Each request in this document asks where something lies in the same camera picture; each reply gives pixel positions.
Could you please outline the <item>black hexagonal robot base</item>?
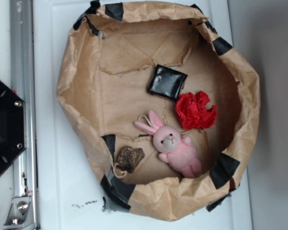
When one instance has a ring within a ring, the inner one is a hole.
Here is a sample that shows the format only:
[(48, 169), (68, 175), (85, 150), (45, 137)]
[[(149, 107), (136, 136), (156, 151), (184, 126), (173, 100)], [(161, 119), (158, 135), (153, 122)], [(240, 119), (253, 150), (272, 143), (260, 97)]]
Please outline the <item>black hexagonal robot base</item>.
[(24, 101), (0, 80), (0, 177), (24, 150)]

